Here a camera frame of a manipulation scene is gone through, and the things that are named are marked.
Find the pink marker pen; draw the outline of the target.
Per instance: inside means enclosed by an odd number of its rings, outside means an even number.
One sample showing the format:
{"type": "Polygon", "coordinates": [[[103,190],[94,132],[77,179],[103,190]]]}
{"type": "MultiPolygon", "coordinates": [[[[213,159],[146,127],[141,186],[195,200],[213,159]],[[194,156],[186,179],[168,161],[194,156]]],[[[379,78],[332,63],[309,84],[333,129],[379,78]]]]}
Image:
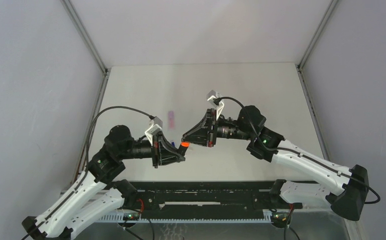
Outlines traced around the pink marker pen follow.
{"type": "Polygon", "coordinates": [[[174,117],[168,118],[168,128],[169,129],[175,129],[175,118],[174,117]]]}

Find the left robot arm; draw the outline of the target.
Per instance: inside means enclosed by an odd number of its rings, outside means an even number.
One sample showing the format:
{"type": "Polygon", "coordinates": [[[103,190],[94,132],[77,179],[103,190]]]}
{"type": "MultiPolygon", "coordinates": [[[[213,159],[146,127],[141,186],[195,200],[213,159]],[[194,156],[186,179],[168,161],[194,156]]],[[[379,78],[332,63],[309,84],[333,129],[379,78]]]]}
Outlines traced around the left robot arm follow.
{"type": "Polygon", "coordinates": [[[137,189],[126,179],[114,181],[125,170],[123,160],[151,158],[157,168],[184,161],[188,147],[187,142],[174,147],[160,128],[151,140],[135,141],[127,126],[113,127],[74,184],[44,213],[22,221],[27,236],[73,240],[110,211],[134,207],[137,189]]]}

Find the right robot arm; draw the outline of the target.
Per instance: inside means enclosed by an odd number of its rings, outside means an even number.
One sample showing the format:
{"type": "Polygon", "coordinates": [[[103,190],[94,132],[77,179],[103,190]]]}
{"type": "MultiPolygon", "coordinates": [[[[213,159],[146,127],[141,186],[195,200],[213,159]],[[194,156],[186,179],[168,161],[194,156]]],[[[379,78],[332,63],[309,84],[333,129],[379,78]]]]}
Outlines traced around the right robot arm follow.
{"type": "Polygon", "coordinates": [[[311,154],[265,127],[266,118],[254,105],[242,108],[236,120],[224,118],[209,108],[187,131],[182,141],[213,147],[218,138],[248,140],[247,151],[257,159],[284,165],[311,177],[314,184],[283,181],[270,193],[270,203],[283,208],[287,203],[329,205],[337,215],[358,221],[369,192],[368,171],[361,165],[346,167],[311,154]]]}

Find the orange marker pen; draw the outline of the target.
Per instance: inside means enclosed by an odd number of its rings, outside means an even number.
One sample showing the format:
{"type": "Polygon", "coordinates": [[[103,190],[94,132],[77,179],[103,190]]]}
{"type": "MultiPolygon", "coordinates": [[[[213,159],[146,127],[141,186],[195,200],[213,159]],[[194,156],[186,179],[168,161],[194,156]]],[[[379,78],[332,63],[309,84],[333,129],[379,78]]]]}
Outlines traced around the orange marker pen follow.
{"type": "Polygon", "coordinates": [[[178,150],[177,150],[177,153],[184,157],[186,152],[187,152],[187,150],[188,150],[187,146],[180,145],[178,150]]]}

